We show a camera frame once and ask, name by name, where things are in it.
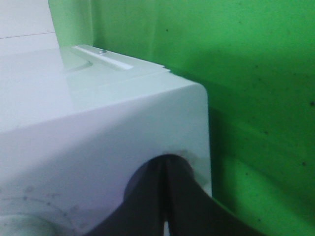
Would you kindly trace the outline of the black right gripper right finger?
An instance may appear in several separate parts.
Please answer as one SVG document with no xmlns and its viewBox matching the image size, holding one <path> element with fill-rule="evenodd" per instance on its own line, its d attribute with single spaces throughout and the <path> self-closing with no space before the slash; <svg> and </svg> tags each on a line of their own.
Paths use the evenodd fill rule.
<svg viewBox="0 0 315 236">
<path fill-rule="evenodd" d="M 196 182 L 188 162 L 174 154 L 165 157 L 172 236 L 262 236 L 220 206 Z"/>
</svg>

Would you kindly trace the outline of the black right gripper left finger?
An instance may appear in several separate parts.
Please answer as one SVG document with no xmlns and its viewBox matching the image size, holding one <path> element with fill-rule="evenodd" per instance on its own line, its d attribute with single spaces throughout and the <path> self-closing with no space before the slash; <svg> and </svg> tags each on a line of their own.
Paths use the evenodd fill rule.
<svg viewBox="0 0 315 236">
<path fill-rule="evenodd" d="M 155 157 L 137 170 L 134 188 L 123 203 L 88 236 L 162 236 L 164 233 L 165 155 Z"/>
</svg>

